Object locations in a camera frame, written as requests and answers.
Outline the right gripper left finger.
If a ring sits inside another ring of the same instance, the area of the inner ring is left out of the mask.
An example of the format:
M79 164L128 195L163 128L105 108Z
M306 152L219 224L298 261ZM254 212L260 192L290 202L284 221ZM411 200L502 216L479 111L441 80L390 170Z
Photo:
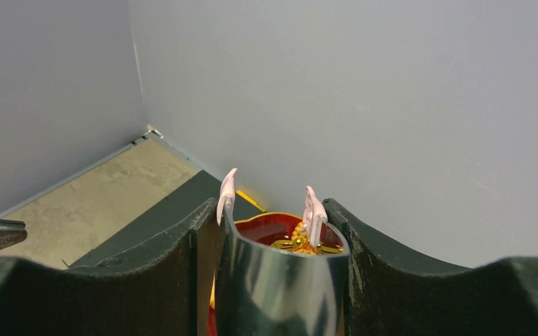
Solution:
M92 267L0 257L0 335L206 335L217 201Z

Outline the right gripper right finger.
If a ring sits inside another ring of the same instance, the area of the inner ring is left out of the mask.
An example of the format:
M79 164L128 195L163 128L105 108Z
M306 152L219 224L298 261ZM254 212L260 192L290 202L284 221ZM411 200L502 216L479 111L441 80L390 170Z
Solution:
M538 257L462 267L323 205L350 246L346 335L538 335Z

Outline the pink silicone metal tongs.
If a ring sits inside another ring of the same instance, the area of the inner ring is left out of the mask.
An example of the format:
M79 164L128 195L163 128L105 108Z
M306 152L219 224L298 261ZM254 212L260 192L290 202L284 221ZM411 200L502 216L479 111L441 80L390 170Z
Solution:
M224 177L216 208L227 233L215 275L218 335L336 335L350 247L307 187L302 218L252 238L233 218L236 170Z

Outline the red three-tier cake stand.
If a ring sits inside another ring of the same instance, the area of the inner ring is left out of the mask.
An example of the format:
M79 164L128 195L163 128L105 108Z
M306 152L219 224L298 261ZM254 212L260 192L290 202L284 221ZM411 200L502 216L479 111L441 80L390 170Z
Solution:
M325 254L272 246L290 240L300 221L288 213L228 218L208 335L336 335L350 247L330 224L322 228Z

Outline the round biscuit tray corner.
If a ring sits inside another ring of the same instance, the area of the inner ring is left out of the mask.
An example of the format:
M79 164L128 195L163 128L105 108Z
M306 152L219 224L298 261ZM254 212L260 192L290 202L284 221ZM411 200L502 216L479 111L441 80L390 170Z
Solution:
M304 230L304 222L299 222L298 225L294 228L294 231L291 234L291 239L296 241L297 239L307 240L308 234Z

